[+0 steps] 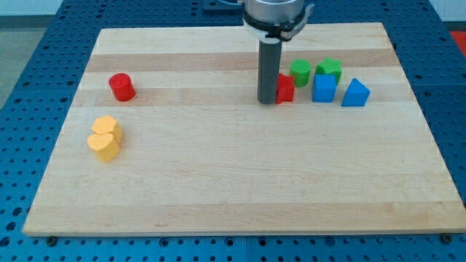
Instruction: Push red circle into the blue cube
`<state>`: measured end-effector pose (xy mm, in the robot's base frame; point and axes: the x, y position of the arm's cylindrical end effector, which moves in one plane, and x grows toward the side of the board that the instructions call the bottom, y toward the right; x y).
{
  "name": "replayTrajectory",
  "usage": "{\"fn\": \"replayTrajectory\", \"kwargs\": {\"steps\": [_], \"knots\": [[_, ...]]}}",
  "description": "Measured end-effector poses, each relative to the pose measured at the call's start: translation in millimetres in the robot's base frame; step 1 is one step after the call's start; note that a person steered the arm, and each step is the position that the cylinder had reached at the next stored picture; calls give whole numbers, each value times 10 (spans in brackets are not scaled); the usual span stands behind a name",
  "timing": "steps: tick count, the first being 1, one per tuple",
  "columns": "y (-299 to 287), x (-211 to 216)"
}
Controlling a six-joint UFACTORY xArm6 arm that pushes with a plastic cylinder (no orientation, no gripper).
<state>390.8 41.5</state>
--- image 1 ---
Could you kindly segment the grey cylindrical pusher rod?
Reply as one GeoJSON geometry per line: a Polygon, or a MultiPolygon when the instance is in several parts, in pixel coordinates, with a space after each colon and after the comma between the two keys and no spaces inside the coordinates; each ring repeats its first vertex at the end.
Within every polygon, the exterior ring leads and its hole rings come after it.
{"type": "Polygon", "coordinates": [[[281,41],[276,44],[259,42],[257,100],[262,104],[276,101],[282,45],[281,41]]]}

